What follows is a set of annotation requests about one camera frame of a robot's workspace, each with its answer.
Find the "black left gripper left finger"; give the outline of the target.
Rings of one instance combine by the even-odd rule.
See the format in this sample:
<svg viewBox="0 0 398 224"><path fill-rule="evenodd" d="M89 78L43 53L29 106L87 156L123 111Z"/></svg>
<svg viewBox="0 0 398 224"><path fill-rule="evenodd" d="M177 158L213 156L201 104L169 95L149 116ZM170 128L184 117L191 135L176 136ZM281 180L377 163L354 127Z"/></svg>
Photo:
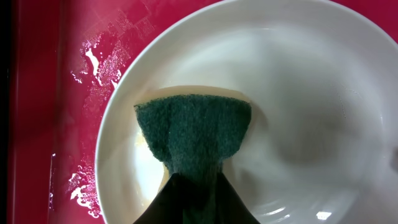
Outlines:
<svg viewBox="0 0 398 224"><path fill-rule="evenodd" d="M134 224L182 224L183 210L198 200L199 188L180 174L172 174Z"/></svg>

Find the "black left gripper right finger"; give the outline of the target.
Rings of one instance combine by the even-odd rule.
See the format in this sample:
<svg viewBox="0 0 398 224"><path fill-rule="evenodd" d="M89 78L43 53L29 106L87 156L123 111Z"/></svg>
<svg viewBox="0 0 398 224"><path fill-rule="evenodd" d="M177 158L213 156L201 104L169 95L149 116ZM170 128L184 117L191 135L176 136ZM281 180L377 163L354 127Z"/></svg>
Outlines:
<svg viewBox="0 0 398 224"><path fill-rule="evenodd" d="M259 224L222 173L198 187L198 222L204 224Z"/></svg>

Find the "green yellow sponge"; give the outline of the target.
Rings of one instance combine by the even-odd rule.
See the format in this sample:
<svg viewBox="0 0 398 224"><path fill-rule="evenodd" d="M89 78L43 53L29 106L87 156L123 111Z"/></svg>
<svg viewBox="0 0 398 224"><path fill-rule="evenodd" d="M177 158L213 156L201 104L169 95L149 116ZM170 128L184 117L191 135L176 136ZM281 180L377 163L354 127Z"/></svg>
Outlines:
<svg viewBox="0 0 398 224"><path fill-rule="evenodd" d="M134 111L154 157L200 187L214 185L223 161L239 151L252 115L243 94L208 86L156 90Z"/></svg>

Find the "white plate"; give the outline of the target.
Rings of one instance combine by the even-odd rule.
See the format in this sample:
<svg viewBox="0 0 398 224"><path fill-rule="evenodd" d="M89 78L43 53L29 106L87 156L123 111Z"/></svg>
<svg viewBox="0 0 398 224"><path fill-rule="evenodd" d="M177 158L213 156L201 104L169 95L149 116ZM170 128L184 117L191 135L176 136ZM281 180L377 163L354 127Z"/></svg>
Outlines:
<svg viewBox="0 0 398 224"><path fill-rule="evenodd" d="M134 222L166 175L134 102L180 85L251 100L251 127L224 172L261 223L397 222L397 44L365 17L331 1L223 1L159 35L101 122L106 223Z"/></svg>

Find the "red serving tray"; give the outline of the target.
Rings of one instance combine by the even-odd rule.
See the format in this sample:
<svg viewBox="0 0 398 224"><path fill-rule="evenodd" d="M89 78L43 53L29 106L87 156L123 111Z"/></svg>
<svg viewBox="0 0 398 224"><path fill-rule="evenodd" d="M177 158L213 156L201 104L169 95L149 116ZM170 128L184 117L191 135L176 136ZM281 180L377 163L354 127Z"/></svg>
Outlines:
<svg viewBox="0 0 398 224"><path fill-rule="evenodd" d="M127 69L214 1L19 1L12 93L11 223L106 223L96 147Z"/></svg>

